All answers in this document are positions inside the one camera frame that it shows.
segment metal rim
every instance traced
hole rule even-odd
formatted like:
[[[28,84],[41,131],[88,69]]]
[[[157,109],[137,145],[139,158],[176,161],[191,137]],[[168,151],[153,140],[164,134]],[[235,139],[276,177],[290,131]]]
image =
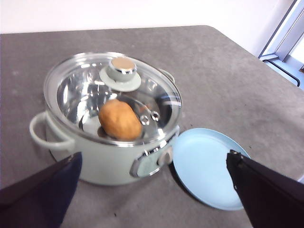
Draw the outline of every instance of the metal rim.
[[[129,141],[129,142],[124,142],[124,141],[116,141],[116,140],[108,140],[108,139],[105,139],[105,138],[102,138],[102,137],[99,137],[99,138],[96,138],[96,137],[92,137],[90,134],[86,133],[86,132],[83,132],[77,128],[75,128],[75,126],[70,123],[66,117],[60,112],[60,116],[58,116],[52,107],[50,107],[50,105],[48,104],[47,102],[47,97],[48,95],[46,94],[46,90],[47,90],[47,83],[48,83],[48,80],[50,79],[50,75],[51,73],[58,67],[60,66],[61,64],[63,64],[64,62],[67,62],[73,58],[76,58],[76,57],[79,57],[79,56],[86,56],[86,55],[90,55],[90,54],[115,54],[115,55],[119,55],[119,56],[126,56],[125,54],[122,54],[122,53],[118,53],[118,52],[83,52],[83,53],[79,53],[79,54],[75,54],[75,55],[72,55],[68,58],[66,58],[65,60],[63,61],[60,61],[58,64],[56,64],[54,67],[51,68],[51,70],[47,73],[47,76],[45,78],[45,81],[44,81],[44,86],[43,86],[43,94],[44,94],[44,98],[45,98],[45,103],[46,103],[46,107],[47,107],[47,110],[51,113],[52,117],[55,118],[60,124],[64,125],[68,130],[70,130],[71,132],[77,134],[78,136],[81,136],[85,139],[88,139],[90,141],[93,141],[93,142],[96,142],[96,143],[102,143],[102,144],[106,144],[106,145],[116,145],[118,147],[134,147],[134,146],[138,146],[138,145],[145,145],[145,144],[148,144],[148,143],[154,143],[154,142],[157,142],[157,141],[160,141],[160,140],[163,140],[164,138],[168,137],[168,135],[171,135],[171,134],[174,134],[174,129],[175,127],[178,125],[178,121],[181,117],[181,111],[179,111],[179,113],[177,114],[177,117],[176,117],[176,120],[174,121],[175,122],[175,125],[172,127],[172,129],[166,134],[164,135],[163,137],[157,137],[157,138],[154,138],[154,139],[151,139],[151,140],[143,140],[143,141]],[[145,64],[147,64],[148,66],[152,67],[154,70],[158,71],[162,76],[164,76],[165,78],[167,78],[171,85],[175,88],[175,90],[177,91],[177,94],[178,94],[178,97],[180,98],[180,105],[182,107],[182,99],[181,99],[181,94],[179,92],[179,90],[177,89],[176,85],[170,80],[170,78],[168,78],[162,71],[160,71],[158,68],[144,62],[144,61],[141,61]]]

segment white wall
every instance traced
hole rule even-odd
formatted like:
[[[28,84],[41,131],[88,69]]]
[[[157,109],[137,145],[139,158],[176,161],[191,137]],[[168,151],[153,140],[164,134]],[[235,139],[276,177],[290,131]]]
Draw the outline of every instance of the white wall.
[[[293,0],[1,0],[1,33],[210,25],[257,56]]]

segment potato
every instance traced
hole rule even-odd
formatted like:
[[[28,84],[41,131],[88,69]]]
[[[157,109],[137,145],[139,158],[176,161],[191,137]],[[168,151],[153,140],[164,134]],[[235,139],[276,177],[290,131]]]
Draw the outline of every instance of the potato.
[[[142,132],[142,125],[132,108],[117,99],[109,100],[101,107],[98,119],[104,131],[118,140],[132,141]]]

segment glass lid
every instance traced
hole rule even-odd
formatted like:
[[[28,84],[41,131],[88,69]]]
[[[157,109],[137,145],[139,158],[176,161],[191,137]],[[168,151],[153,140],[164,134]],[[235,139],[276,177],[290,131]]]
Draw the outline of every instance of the glass lid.
[[[55,66],[44,84],[48,110],[69,130],[89,140],[132,147],[172,133],[181,97],[162,71],[124,54],[82,53]],[[109,100],[126,102],[142,125],[133,141],[109,136],[98,114]]]

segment gray table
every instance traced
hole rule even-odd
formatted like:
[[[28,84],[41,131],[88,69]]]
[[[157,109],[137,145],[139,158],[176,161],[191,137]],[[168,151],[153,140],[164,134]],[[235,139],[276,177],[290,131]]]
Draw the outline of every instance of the gray table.
[[[304,92],[208,26],[1,36],[1,187],[51,164],[29,122],[44,110],[43,81],[58,61],[116,51],[171,72],[183,101],[181,130],[206,127],[236,140],[256,161],[291,178],[304,172]],[[199,203],[168,167],[120,187],[80,181],[63,228],[244,228],[244,210]]]

